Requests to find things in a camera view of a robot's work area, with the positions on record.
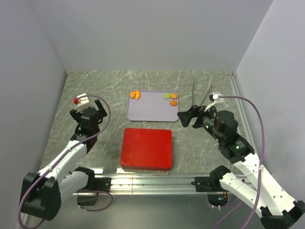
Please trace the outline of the metal tongs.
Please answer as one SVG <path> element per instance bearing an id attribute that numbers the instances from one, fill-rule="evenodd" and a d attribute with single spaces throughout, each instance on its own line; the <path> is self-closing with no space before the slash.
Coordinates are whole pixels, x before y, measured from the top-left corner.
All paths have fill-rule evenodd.
<path id="1" fill-rule="evenodd" d="M 191 91 L 191 106 L 198 105 L 202 106 L 204 105 L 205 101 L 208 99 L 209 94 L 212 92 L 213 89 L 213 83 L 209 82 L 209 87 L 205 91 L 205 94 L 196 91 L 195 90 L 195 79 L 193 78 L 192 82 L 192 91 Z"/>

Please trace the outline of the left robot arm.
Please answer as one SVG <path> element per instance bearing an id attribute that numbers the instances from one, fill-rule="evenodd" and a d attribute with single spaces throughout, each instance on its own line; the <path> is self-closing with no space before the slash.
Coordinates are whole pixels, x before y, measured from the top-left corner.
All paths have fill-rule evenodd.
<path id="1" fill-rule="evenodd" d="M 105 117 L 111 117 L 111 110 L 103 98 L 95 95 L 93 103 L 89 98 L 86 94 L 74 98 L 76 107 L 70 110 L 70 115 L 77 126 L 63 151 L 39 172 L 24 177 L 19 214 L 50 221 L 62 202 L 76 191 L 90 192 L 95 188 L 94 171 L 76 164 L 94 147 L 98 135 L 104 131 L 100 124 Z"/>

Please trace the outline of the red box lid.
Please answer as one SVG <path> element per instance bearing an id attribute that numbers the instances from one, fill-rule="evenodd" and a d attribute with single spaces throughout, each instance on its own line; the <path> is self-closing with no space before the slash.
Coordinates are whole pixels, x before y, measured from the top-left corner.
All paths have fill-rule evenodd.
<path id="1" fill-rule="evenodd" d="M 171 130 L 126 128 L 120 165 L 123 169 L 170 171 L 173 166 Z"/>

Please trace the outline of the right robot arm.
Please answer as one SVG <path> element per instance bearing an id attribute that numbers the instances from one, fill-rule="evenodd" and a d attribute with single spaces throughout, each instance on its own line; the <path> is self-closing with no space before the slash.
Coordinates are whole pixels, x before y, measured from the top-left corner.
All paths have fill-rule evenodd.
<path id="1" fill-rule="evenodd" d="M 214 106 L 193 105 L 188 111 L 178 112 L 187 127 L 195 118 L 193 128 L 203 128 L 219 144 L 218 149 L 230 163 L 239 169 L 253 185 L 248 186 L 225 166 L 210 172 L 209 178 L 196 177 L 192 182 L 197 192 L 229 191 L 238 197 L 260 218 L 266 229 L 289 229 L 305 213 L 305 203 L 295 200 L 260 165 L 258 154 L 245 138 L 238 134 L 238 122 L 230 111 L 217 111 Z"/>

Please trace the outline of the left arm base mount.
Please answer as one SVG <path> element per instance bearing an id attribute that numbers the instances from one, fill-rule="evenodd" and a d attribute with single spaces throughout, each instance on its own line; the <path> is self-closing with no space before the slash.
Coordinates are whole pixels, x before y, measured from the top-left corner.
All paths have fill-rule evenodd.
<path id="1" fill-rule="evenodd" d="M 81 207 L 95 206 L 98 203 L 99 197 L 102 195 L 109 196 L 111 182 L 112 179 L 110 177 L 96 178 L 92 187 L 81 189 L 77 192 L 77 204 Z"/>

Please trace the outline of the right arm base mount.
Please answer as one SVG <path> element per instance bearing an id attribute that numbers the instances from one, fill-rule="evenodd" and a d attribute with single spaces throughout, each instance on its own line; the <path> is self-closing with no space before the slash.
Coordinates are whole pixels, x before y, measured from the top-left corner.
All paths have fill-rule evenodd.
<path id="1" fill-rule="evenodd" d="M 223 189 L 220 183 L 212 177 L 195 177 L 191 185 L 195 186 L 196 192 L 207 195 L 208 204 L 212 208 L 227 208 L 237 200 L 237 197 L 229 196 L 228 191 Z"/>

